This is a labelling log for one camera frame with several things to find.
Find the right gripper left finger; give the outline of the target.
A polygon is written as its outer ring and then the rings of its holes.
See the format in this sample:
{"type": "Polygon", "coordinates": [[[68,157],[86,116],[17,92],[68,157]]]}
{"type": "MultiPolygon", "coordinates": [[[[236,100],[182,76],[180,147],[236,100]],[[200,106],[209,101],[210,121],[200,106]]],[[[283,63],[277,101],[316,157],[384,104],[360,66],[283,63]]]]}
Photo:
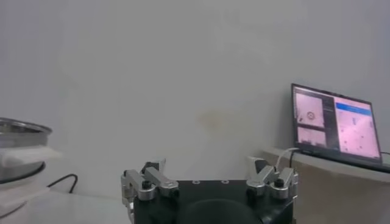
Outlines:
{"type": "Polygon", "coordinates": [[[158,194],[163,197],[179,196],[179,182],[163,174],[165,159],[148,161],[138,172],[125,170],[121,175],[122,203],[128,213],[134,213],[134,201],[151,201],[158,194]]]}

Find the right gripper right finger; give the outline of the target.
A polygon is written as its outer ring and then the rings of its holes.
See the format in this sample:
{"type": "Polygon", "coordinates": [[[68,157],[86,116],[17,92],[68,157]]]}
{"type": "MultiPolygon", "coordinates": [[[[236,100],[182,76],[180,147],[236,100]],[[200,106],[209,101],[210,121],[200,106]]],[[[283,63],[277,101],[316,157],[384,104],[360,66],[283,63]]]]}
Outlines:
{"type": "Polygon", "coordinates": [[[248,168],[247,187],[254,191],[257,197],[269,192],[275,200],[287,200],[297,198],[298,173],[290,167],[277,171],[263,158],[248,156],[246,158],[248,168]]]}

